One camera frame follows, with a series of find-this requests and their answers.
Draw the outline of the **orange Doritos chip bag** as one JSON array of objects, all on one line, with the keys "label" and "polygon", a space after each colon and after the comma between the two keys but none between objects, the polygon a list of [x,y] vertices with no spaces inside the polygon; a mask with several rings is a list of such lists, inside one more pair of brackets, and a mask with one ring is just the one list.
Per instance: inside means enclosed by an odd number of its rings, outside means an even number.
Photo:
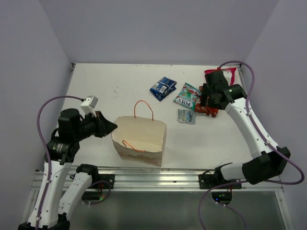
[{"label": "orange Doritos chip bag", "polygon": [[211,108],[209,106],[201,106],[200,103],[195,105],[194,111],[196,113],[202,113],[207,116],[216,117],[218,115],[219,110],[216,108]]}]

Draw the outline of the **pink snack bag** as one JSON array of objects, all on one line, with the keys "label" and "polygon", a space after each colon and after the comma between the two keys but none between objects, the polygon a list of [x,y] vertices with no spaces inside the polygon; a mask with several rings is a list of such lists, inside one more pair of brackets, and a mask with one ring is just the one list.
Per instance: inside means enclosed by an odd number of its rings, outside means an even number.
[{"label": "pink snack bag", "polygon": [[[204,74],[209,74],[212,72],[215,72],[219,69],[207,69],[204,71]],[[227,82],[229,85],[233,85],[235,83],[235,71],[236,67],[231,67],[231,68],[222,68],[221,71],[223,72],[224,77],[226,78]]]}]

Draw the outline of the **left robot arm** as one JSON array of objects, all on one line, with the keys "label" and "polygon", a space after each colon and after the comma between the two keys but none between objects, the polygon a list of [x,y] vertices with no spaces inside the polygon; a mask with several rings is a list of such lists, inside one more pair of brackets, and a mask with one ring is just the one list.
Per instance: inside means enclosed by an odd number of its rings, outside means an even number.
[{"label": "left robot arm", "polygon": [[63,192],[80,142],[91,136],[103,138],[118,126],[100,111],[82,116],[74,108],[60,113],[58,125],[46,145],[44,175],[34,209],[28,221],[19,225],[20,230],[68,230],[71,214],[88,188],[113,188],[109,179],[100,178],[97,166],[81,164]]}]

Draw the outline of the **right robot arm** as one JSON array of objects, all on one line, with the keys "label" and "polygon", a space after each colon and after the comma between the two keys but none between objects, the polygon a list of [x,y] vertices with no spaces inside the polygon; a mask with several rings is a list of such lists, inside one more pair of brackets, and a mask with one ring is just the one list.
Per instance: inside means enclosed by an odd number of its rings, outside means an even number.
[{"label": "right robot arm", "polygon": [[258,184],[279,176],[290,158],[290,151],[287,147],[279,147],[257,118],[254,121],[260,131],[253,126],[250,120],[252,110],[244,89],[239,84],[229,85],[221,70],[205,74],[205,79],[202,101],[227,112],[244,137],[252,156],[252,160],[245,163],[227,163],[216,167],[214,184],[219,188],[225,188],[236,180]]}]

